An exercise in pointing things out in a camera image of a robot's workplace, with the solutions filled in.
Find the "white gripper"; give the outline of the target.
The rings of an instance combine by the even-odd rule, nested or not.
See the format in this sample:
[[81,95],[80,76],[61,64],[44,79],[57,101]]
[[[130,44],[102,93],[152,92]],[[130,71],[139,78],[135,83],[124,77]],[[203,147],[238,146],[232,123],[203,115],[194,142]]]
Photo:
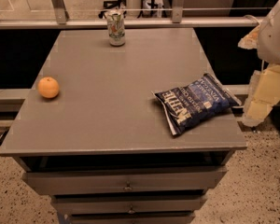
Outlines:
[[280,0],[260,26],[240,39],[238,47],[258,48],[259,58],[270,63],[263,71],[255,71],[250,78],[244,104],[242,123],[247,127],[256,127],[280,102]]

